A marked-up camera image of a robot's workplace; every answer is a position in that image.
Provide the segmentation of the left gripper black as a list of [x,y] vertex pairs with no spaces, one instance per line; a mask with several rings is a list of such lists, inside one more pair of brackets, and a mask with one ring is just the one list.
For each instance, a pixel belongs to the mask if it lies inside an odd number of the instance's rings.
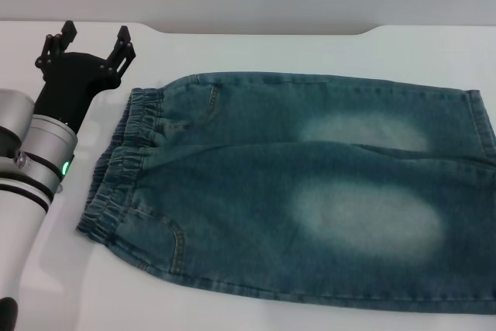
[[121,26],[112,52],[106,60],[87,53],[64,53],[74,41],[77,29],[67,20],[61,31],[48,34],[35,66],[43,73],[44,86],[34,113],[50,117],[78,132],[93,98],[116,89],[136,57],[129,28]]

